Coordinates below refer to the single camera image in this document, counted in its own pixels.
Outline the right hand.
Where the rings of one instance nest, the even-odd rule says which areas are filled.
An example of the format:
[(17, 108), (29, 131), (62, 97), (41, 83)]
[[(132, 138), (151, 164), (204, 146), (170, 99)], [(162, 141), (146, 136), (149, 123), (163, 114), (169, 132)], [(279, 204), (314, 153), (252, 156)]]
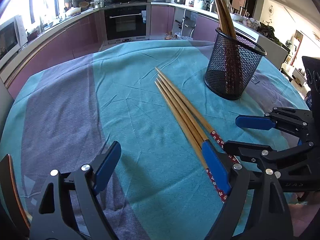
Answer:
[(319, 207), (319, 191), (290, 193), (288, 204), (298, 207)]

